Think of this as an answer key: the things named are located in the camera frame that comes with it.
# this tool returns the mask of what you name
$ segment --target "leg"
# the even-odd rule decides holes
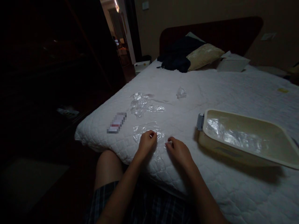
[[[123,172],[120,159],[114,152],[105,150],[100,155],[97,162],[94,190],[108,183],[120,180],[122,175]]]

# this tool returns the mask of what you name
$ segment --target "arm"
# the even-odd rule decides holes
[[[142,134],[139,148],[128,169],[110,196],[97,224],[122,223],[126,209],[131,201],[140,171],[146,164],[157,143],[157,133],[147,131]]]
[[[221,213],[215,199],[206,186],[196,164],[194,163],[188,147],[180,140],[170,137],[166,148],[185,171],[192,193],[194,195],[197,214],[202,223],[228,223]]]

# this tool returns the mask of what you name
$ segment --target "plaid shorts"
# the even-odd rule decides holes
[[[86,224],[96,223],[117,183],[106,184],[94,192]],[[193,207],[187,202],[139,179],[123,223],[198,223],[195,221]]]

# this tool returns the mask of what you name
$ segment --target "bed sheet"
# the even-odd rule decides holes
[[[156,122],[169,136],[183,141],[225,217],[232,223],[298,223],[299,171],[286,167],[250,168],[223,160],[198,143],[197,116],[207,108],[268,120],[284,127],[299,142],[299,88],[289,81],[247,66],[242,73],[215,69],[180,73],[157,69],[154,61],[77,127],[75,139],[96,151],[112,149],[129,164],[137,151],[133,127]],[[182,86],[187,97],[177,99]],[[165,112],[128,112],[118,134],[107,134],[117,112],[128,111],[136,92],[154,94]],[[182,197],[187,191],[167,154],[156,152],[146,175],[168,192]]]

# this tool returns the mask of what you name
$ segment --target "yellow pillow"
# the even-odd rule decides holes
[[[204,44],[187,56],[187,59],[191,62],[188,71],[193,71],[210,64],[220,58],[223,54],[223,50],[211,44]]]

